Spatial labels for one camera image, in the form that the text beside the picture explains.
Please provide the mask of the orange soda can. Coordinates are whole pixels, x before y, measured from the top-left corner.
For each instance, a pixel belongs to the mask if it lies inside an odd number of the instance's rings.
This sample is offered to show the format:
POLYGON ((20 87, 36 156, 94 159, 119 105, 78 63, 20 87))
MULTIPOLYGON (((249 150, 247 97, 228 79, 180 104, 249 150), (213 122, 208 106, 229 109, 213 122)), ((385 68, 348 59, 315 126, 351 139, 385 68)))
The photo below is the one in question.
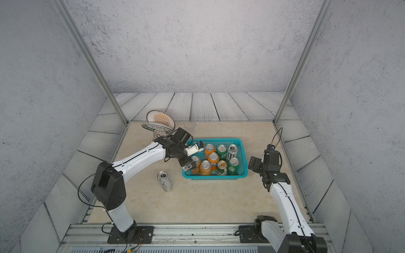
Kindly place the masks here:
POLYGON ((192 169, 192 174, 193 175, 198 175, 200 174, 200 164, 201 164, 201 159, 197 156, 193 156, 192 160, 195 162, 196 164, 196 168, 192 169))

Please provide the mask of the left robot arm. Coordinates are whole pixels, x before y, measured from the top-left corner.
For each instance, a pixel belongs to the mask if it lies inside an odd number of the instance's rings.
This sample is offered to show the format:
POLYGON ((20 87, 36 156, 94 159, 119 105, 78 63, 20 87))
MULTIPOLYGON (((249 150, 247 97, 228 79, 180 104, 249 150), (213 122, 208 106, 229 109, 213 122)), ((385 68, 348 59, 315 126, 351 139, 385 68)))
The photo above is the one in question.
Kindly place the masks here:
POLYGON ((192 155, 203 151, 202 141, 188 144, 192 136, 184 129, 178 128, 173 134, 160 136, 142 150, 133 155, 108 163, 101 162, 91 184, 91 192, 102 203, 115 229, 121 233, 136 229, 136 222, 130 216, 124 203, 126 183, 137 173, 151 164, 175 158, 183 171, 197 167, 192 155))

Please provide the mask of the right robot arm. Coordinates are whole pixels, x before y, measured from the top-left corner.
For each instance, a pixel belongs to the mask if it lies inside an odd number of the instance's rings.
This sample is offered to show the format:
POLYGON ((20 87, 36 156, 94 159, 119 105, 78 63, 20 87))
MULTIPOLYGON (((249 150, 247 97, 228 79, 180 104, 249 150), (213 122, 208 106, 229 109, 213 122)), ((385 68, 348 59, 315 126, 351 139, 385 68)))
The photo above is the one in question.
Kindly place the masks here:
POLYGON ((326 253, 328 246, 315 235, 294 198, 291 182, 281 172, 282 157, 275 145, 269 144, 262 158, 251 157, 248 169, 258 173, 264 188, 271 194, 279 210, 283 226, 274 217, 258 216, 253 234, 267 240, 277 253, 326 253))

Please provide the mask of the teal plastic basket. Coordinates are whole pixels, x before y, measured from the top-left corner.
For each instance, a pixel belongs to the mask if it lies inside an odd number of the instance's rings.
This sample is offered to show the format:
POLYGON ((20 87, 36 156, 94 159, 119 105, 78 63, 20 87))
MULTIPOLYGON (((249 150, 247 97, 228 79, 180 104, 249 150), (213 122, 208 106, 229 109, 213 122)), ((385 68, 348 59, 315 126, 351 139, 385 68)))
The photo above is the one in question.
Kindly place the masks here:
POLYGON ((241 178, 245 178, 248 175, 248 168, 247 168, 247 160, 245 155, 245 149, 243 147, 243 143, 240 139, 237 138, 197 138, 194 139, 193 142, 190 140, 187 142, 188 145, 194 145, 196 142, 201 141, 204 145, 213 144, 215 148, 219 145, 223 144, 227 148, 229 145, 234 144, 238 148, 238 152, 236 154, 236 158, 239 161, 239 167, 236 170, 235 175, 231 176, 218 176, 215 172, 212 172, 210 176, 201 176, 201 175, 194 175, 192 171, 182 172, 182 176, 186 179, 190 180, 237 180, 241 178))

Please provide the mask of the orange can front row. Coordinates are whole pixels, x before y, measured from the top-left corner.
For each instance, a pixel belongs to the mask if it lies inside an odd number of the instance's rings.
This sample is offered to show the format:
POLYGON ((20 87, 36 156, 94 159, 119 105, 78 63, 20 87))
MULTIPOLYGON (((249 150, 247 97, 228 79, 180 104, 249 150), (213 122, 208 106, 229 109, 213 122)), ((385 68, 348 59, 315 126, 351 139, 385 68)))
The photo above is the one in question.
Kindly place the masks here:
POLYGON ((204 160, 200 164, 200 174, 202 176, 212 175, 212 163, 209 160, 204 160))

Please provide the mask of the silver white soda can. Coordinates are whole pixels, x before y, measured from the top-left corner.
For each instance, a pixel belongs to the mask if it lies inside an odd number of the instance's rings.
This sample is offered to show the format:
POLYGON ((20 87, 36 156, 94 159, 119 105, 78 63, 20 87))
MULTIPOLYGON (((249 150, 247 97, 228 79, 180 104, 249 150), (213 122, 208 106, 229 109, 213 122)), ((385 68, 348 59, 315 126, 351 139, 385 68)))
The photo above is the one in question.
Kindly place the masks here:
POLYGON ((165 171, 160 171, 157 179, 165 192, 169 192, 173 188, 173 184, 169 179, 169 175, 165 171))

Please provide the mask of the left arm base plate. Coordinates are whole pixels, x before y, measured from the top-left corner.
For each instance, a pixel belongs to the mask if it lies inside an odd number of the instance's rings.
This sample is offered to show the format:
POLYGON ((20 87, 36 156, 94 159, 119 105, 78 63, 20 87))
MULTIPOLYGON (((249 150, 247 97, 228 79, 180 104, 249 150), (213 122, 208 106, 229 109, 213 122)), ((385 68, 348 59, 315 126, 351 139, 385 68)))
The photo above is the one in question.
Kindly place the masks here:
POLYGON ((154 226, 131 226, 126 232, 120 232, 113 226, 107 244, 151 244, 153 235, 154 226))

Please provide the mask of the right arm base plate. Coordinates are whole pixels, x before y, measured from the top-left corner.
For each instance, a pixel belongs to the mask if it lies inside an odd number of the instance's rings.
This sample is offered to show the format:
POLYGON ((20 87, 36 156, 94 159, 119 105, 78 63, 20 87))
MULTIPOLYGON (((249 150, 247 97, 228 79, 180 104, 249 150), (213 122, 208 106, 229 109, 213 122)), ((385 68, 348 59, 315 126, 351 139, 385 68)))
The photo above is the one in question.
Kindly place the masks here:
POLYGON ((259 230, 254 225, 239 226, 234 232, 234 236, 239 238, 240 243, 260 243, 268 244, 269 241, 259 233, 259 230))

